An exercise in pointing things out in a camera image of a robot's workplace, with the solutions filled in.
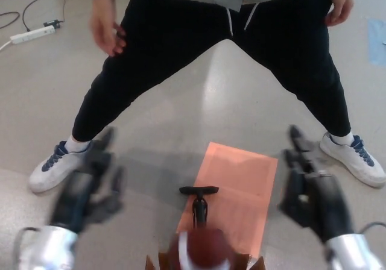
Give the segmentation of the person's right hand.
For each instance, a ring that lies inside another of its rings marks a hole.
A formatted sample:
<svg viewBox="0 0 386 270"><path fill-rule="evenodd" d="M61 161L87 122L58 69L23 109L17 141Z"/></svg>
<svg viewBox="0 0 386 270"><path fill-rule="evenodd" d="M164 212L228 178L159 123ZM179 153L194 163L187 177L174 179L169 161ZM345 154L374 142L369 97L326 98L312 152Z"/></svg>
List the person's right hand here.
<svg viewBox="0 0 386 270"><path fill-rule="evenodd" d="M92 0L90 30L96 45L109 56L123 52L125 31L116 23L115 0Z"/></svg>

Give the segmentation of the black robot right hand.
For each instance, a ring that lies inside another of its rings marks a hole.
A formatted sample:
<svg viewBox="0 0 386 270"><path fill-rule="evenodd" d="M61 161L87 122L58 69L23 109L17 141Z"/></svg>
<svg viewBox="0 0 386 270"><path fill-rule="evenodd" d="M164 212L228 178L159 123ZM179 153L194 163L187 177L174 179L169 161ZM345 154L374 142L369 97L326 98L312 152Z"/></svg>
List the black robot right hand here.
<svg viewBox="0 0 386 270"><path fill-rule="evenodd" d="M290 125L288 136L293 148L283 151L288 178L280 211L301 227L310 228L323 243L353 234L352 218L338 179L321 167L299 127Z"/></svg>

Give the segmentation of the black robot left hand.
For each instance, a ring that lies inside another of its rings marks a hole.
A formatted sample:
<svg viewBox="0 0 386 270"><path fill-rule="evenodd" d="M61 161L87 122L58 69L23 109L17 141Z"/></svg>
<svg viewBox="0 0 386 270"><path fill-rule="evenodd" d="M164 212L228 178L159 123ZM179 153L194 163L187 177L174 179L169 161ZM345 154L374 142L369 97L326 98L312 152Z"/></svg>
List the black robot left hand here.
<svg viewBox="0 0 386 270"><path fill-rule="evenodd" d="M79 168L71 172L54 204L48 225L81 233L89 224L102 223L122 209L125 171L118 167L110 180L110 193L99 201L92 201L113 160L108 147L115 129L110 127L90 144Z"/></svg>

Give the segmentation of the person's left hand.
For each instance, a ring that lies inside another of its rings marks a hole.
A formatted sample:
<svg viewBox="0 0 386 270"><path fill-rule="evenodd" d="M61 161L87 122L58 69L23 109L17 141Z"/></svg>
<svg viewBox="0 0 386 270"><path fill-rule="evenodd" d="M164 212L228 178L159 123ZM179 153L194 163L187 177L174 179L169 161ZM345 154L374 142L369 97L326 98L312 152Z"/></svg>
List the person's left hand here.
<svg viewBox="0 0 386 270"><path fill-rule="evenodd" d="M328 27L339 25L347 20L354 6L354 0L332 0L332 5L333 9L325 18Z"/></svg>

